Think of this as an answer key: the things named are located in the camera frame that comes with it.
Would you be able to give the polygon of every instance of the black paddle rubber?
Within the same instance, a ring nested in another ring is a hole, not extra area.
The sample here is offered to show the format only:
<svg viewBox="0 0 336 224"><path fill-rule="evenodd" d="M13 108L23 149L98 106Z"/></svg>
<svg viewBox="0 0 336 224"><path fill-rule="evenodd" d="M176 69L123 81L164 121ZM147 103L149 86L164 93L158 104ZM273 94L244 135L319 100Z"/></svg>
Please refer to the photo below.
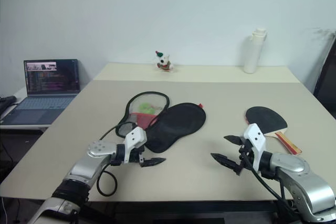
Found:
<svg viewBox="0 0 336 224"><path fill-rule="evenodd" d="M194 103L180 103L168 108L146 129L145 146L152 152L166 151L183 136L198 131L205 122L204 110Z"/></svg>
<svg viewBox="0 0 336 224"><path fill-rule="evenodd" d="M252 107L245 113L249 124L258 124L263 134L287 128L285 119L277 112L266 107Z"/></svg>

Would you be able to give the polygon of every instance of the laptop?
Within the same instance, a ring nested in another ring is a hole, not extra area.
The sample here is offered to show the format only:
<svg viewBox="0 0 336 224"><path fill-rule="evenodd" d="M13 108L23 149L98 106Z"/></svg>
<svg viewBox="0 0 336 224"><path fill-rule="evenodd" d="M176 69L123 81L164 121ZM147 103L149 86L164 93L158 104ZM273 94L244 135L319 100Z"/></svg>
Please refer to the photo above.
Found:
<svg viewBox="0 0 336 224"><path fill-rule="evenodd" d="M52 124L80 91L78 60L25 60L24 68L27 97L0 124Z"/></svg>

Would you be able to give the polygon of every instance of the plush toy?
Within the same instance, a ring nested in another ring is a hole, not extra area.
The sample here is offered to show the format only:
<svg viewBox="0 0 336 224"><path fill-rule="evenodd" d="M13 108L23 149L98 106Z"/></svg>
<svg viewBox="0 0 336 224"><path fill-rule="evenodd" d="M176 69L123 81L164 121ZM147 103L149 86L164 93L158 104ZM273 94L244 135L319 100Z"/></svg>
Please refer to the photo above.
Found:
<svg viewBox="0 0 336 224"><path fill-rule="evenodd" d="M159 62L156 64L158 68L161 68L164 71L170 71L173 69L173 64L170 63L169 61L169 55L166 55L162 52L156 52L156 56L159 60Z"/></svg>

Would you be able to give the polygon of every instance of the laptop screen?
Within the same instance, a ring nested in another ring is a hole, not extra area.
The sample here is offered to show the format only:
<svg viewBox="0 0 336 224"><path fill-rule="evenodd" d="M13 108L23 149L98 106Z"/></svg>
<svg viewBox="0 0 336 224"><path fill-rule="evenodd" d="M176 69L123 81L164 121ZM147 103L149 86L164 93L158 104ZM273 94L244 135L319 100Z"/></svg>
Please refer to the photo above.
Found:
<svg viewBox="0 0 336 224"><path fill-rule="evenodd" d="M25 60L28 95L76 94L80 91L78 64L71 60Z"/></svg>

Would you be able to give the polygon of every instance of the white water bottle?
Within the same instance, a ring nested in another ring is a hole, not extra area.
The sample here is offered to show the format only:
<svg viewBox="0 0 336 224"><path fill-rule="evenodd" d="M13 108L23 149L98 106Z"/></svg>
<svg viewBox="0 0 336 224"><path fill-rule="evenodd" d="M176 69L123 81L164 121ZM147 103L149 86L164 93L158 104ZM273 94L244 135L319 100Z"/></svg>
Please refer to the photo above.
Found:
<svg viewBox="0 0 336 224"><path fill-rule="evenodd" d="M266 30L263 28L257 28L250 38L249 47L245 55L244 72L254 73L257 70L262 46L266 39Z"/></svg>

